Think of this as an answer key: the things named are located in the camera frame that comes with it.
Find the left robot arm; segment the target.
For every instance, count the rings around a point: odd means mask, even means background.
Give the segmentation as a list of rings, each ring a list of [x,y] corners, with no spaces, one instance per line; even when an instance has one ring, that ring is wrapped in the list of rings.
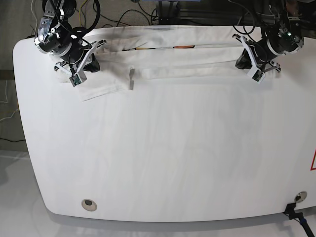
[[[244,50],[235,67],[253,71],[249,72],[253,78],[258,78],[270,70],[280,71],[280,66],[274,59],[295,53],[304,45],[297,4],[291,4],[288,0],[268,1],[268,9],[274,19],[273,24],[266,23],[257,12],[246,6],[243,8],[251,15],[253,23],[259,25],[261,39],[256,41],[251,37],[255,26],[252,26],[253,29],[249,32],[236,30],[233,38],[242,44]]]

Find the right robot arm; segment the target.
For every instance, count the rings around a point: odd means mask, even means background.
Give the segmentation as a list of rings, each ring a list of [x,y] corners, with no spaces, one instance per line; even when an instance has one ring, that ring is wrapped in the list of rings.
[[[35,45],[43,53],[51,53],[62,59],[54,66],[58,71],[65,66],[70,68],[70,75],[74,75],[83,64],[83,70],[91,73],[100,71],[100,65],[94,54],[88,55],[92,43],[83,37],[97,25],[101,16],[101,6],[95,0],[96,16],[89,27],[72,28],[68,19],[75,13],[75,0],[45,0],[43,2],[43,17],[40,20],[38,32],[35,35]]]

